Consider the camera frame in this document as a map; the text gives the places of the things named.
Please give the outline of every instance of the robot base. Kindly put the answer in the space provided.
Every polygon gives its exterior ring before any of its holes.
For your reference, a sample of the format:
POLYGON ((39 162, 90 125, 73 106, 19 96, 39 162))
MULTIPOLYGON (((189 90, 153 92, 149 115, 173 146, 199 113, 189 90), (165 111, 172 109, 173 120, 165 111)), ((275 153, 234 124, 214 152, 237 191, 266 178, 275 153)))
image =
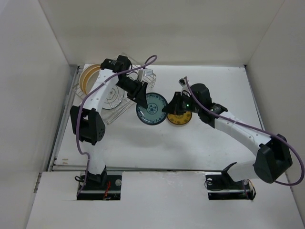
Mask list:
POLYGON ((104 185, 87 180, 83 190, 77 196, 77 200, 120 200, 122 187, 122 173, 117 171, 107 171, 107 181, 104 185))
POLYGON ((208 189, 209 200, 255 198, 256 191, 248 181, 234 182, 222 172, 206 172, 205 179, 204 185, 208 189))

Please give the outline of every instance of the clear plastic dish rack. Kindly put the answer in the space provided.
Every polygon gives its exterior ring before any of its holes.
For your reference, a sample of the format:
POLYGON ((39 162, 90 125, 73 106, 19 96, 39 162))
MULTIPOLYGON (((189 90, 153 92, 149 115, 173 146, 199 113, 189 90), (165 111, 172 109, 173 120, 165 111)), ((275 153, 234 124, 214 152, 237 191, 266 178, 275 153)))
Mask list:
MULTIPOLYGON (((121 53, 121 55, 128 57, 128 59, 132 62, 132 68, 136 68, 140 66, 140 64, 137 61, 135 61, 132 57, 128 56, 127 54, 121 53)), ((78 72, 78 79, 81 73, 82 71, 80 70, 78 72)), ((135 79, 134 75, 132 74, 130 74, 129 77, 135 79)), ((151 76, 143 76, 142 80, 148 83, 146 92, 152 90, 156 82, 156 78, 157 77, 155 74, 151 76)), ((81 99, 85 98, 86 95, 84 92, 82 92, 78 83, 72 87, 72 90, 79 98, 81 99)), ((112 106, 111 103, 107 103, 107 105, 110 106, 110 109, 102 109, 100 113, 103 121, 108 125, 111 124, 114 120, 116 120, 120 115, 122 115, 129 107, 135 104, 133 101, 127 98, 127 93, 124 93, 123 95, 118 93, 117 100, 121 101, 119 105, 112 106)))

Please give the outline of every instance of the wire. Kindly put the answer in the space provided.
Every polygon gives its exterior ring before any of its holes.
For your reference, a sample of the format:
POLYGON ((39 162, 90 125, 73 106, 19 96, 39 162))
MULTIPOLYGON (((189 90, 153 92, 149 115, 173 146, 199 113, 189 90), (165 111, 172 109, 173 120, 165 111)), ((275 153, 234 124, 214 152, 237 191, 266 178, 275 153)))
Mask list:
POLYGON ((253 185, 253 183, 251 182, 251 180, 248 180, 249 182, 250 182, 250 184, 251 184, 251 186, 252 186, 252 188, 253 188, 253 195, 252 195, 252 200, 256 197, 256 190, 255 190, 255 188, 254 188, 254 185, 253 185))
POLYGON ((79 177, 79 176, 75 176, 75 178, 74 178, 76 181, 78 181, 78 182, 84 182, 84 180, 81 178, 81 177, 79 177))
POLYGON ((105 198, 107 197, 108 191, 109 191, 109 189, 110 189, 110 186, 111 186, 111 183, 110 183, 110 181, 108 181, 108 183, 107 183, 107 189, 106 189, 105 192, 104 192, 104 197, 103 197, 103 199, 105 199, 105 198))
POLYGON ((185 82, 186 82, 187 88, 189 89, 189 91, 190 91, 190 93, 191 93, 192 98, 193 98, 193 99, 196 101, 196 103, 197 103, 202 109, 204 109, 204 111, 206 111, 208 114, 213 115, 213 116, 216 117, 216 118, 222 118, 222 119, 227 120, 227 121, 229 121, 229 122, 231 122, 231 123, 238 124, 238 125, 247 127, 247 128, 249 128, 249 129, 253 129, 253 130, 256 130, 256 131, 258 131, 258 132, 261 132, 261 133, 270 135, 270 136, 276 138, 277 140, 281 141, 283 144, 285 144, 286 146, 288 146, 289 149, 291 149, 291 151, 293 152, 293 154, 296 156, 297 160, 298 160, 299 163, 300 163, 300 167, 301 167, 301 176, 300 176, 300 178, 299 178, 296 182, 294 182, 294 183, 292 183, 292 184, 283 183, 283 182, 280 182, 280 181, 275 181, 275 183, 280 184, 280 185, 285 185, 285 186, 296 186, 296 185, 300 184, 300 183, 303 181, 304 175, 305 175, 305 168, 304 168, 303 161, 302 161, 301 157, 299 156, 299 154, 297 153, 297 151, 296 151, 288 142, 286 142, 285 140, 281 139, 280 137, 276 136, 275 134, 273 134, 273 133, 271 133, 271 132, 269 132, 269 131, 259 129, 259 128, 256 128, 256 127, 251 126, 251 125, 247 125, 247 124, 245 124, 245 123, 236 122, 235 120, 232 120, 231 118, 227 118, 227 117, 224 117, 224 116, 221 116, 221 115, 219 115, 219 114, 215 114, 215 113, 211 112, 209 109, 207 109, 205 106, 203 106, 203 105, 201 104, 201 102, 196 98, 196 96, 195 96, 194 93, 192 92, 191 87, 190 87, 190 85, 189 85, 189 83, 188 83, 188 81, 187 81, 187 77, 185 77, 185 82))
POLYGON ((132 73, 136 73, 136 74, 139 76, 139 74, 138 74, 137 72, 135 72, 135 71, 132 71, 132 72, 126 74, 126 75, 130 75, 130 74, 132 74, 132 73))
POLYGON ((244 180, 242 180, 242 185, 243 185, 243 188, 244 188, 244 193, 246 194, 247 199, 249 199, 246 186, 244 185, 244 180))
POLYGON ((140 67, 136 67, 136 68, 132 68, 132 69, 128 69, 119 73, 115 73, 112 76, 110 76, 109 78, 107 78, 103 83, 101 83, 101 85, 99 85, 97 88, 95 88, 92 92, 90 92, 89 94, 86 95, 86 97, 83 99, 83 101, 81 102, 80 105, 80 109, 77 115, 77 121, 76 121, 76 145, 77 145, 77 149, 79 151, 79 153, 81 155, 86 155, 88 160, 87 160, 87 166, 86 166, 86 170, 85 170, 85 178, 84 178, 84 182, 80 188, 80 190, 78 191, 77 195, 80 194, 80 192, 83 190, 84 186, 86 185, 86 181, 87 181, 87 175, 88 175, 88 170, 89 170, 89 163, 90 163, 90 154, 88 152, 82 152, 81 150, 81 146, 80 146, 80 123, 81 123, 81 112, 82 109, 85 105, 86 100, 95 92, 97 92, 101 87, 103 87, 105 85, 105 83, 107 83, 110 79, 112 79, 115 76, 118 76, 120 74, 125 74, 125 73, 129 73, 132 71, 136 71, 142 68, 145 68, 146 66, 154 63, 157 60, 158 56, 157 55, 152 55, 151 57, 149 57, 146 61, 144 65, 141 65, 140 67))
POLYGON ((210 187, 208 188, 208 186, 207 186, 207 180, 204 182, 204 187, 205 187, 207 190, 214 191, 214 192, 216 192, 216 191, 222 191, 222 190, 223 190, 223 189, 211 189, 210 187))

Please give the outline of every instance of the decorative plate pattern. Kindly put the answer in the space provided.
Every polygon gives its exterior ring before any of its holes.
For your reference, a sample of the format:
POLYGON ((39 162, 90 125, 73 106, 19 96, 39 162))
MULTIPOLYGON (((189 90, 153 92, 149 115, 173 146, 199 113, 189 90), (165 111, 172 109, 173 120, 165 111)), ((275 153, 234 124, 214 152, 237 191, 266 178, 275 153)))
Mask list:
POLYGON ((187 111, 183 115, 168 114, 167 119, 175 125, 187 124, 192 118, 192 112, 187 111))
POLYGON ((167 113, 162 109, 167 105, 166 99, 158 93, 147 93, 148 108, 137 104, 136 113, 138 118, 147 125, 158 125, 166 119, 167 113))

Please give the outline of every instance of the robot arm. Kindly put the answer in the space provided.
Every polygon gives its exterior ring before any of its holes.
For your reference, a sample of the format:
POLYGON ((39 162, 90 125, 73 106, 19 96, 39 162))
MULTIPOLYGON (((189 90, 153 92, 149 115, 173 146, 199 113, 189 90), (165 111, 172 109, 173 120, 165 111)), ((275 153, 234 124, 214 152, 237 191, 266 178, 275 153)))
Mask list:
POLYGON ((201 121, 212 128, 225 132, 246 146, 256 156, 256 160, 253 162, 241 164, 235 162, 225 168, 220 178, 223 185, 251 178, 260 178, 267 183, 273 183, 292 165, 290 152, 285 144, 267 134, 236 124, 236 122, 241 121, 225 107, 212 103, 209 89, 204 84, 192 85, 190 87, 192 93, 210 112, 231 119, 233 122, 207 113, 190 96, 185 79, 181 79, 179 83, 183 87, 182 91, 175 92, 171 102, 163 108, 164 112, 174 115, 181 115, 186 111, 197 113, 201 121))
MULTIPOLYGON (((90 152, 90 163, 88 167, 87 181, 105 185, 107 179, 106 164, 103 160, 101 151, 101 140, 104 137, 106 126, 100 116, 103 104, 111 89, 117 85, 127 92, 127 97, 135 103, 147 108, 146 87, 147 82, 141 79, 133 80, 120 74, 112 77, 113 74, 126 71, 130 68, 131 62, 126 56, 119 56, 117 60, 105 59, 101 64, 99 76, 94 83, 91 92, 99 87, 102 83, 104 86, 94 92, 84 103, 81 110, 80 120, 80 145, 86 152, 90 152)), ((72 106, 70 110, 73 133, 76 134, 77 117, 79 106, 72 106)))

